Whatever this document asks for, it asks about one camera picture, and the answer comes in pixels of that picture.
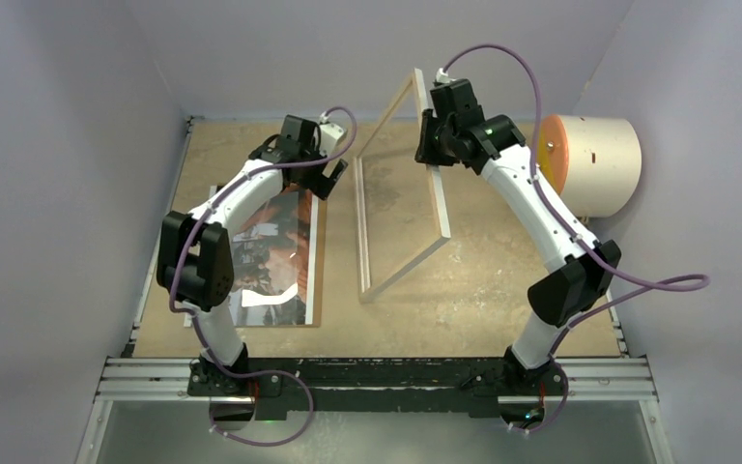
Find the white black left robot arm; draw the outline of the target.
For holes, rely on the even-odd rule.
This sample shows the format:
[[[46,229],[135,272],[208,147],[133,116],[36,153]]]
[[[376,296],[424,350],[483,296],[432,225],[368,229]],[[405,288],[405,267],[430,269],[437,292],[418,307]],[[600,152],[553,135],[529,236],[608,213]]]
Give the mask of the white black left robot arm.
[[[330,196],[347,169],[342,157],[357,130],[335,125],[332,112],[316,119],[286,116],[280,131],[248,155],[222,190],[187,213],[169,212],[162,221],[157,284],[169,293],[170,311],[191,318],[201,343],[199,362],[214,367],[212,382],[224,394],[243,392],[255,375],[225,307],[235,283],[230,236],[288,187],[321,200]]]

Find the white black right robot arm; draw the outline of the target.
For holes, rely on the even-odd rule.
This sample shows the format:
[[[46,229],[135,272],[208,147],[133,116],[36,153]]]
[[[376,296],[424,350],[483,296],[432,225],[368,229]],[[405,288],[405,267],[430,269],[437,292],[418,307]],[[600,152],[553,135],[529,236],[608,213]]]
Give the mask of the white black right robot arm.
[[[415,161],[461,163],[486,181],[526,228],[548,272],[528,289],[531,315],[505,353],[506,386],[526,393],[540,383],[566,325],[606,294],[621,251],[569,212],[538,171],[522,132],[505,115],[486,117],[468,80],[437,82],[430,97]]]

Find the wooden picture frame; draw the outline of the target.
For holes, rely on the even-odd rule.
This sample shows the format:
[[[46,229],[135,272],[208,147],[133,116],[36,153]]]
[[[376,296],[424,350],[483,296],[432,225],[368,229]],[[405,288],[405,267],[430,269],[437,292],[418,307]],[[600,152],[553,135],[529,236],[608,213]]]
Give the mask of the wooden picture frame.
[[[405,78],[400,89],[391,99],[386,110],[372,129],[368,139],[362,143],[354,166],[356,218],[357,218],[357,265],[358,265],[358,298],[363,304],[369,304],[381,296],[385,290],[400,281],[404,276],[423,263],[434,252],[444,246],[451,238],[450,221],[446,206],[441,171],[437,166],[425,165],[425,181],[429,190],[430,211],[437,238],[427,246],[419,249],[413,256],[393,270],[389,275],[375,279],[372,277],[372,261],[370,249],[370,207],[366,198],[365,164],[374,158],[370,146],[380,136],[381,132],[396,114],[399,107],[407,99],[413,99],[416,111],[416,121],[422,122],[421,113],[429,108],[427,91],[425,88],[422,70],[414,68]]]

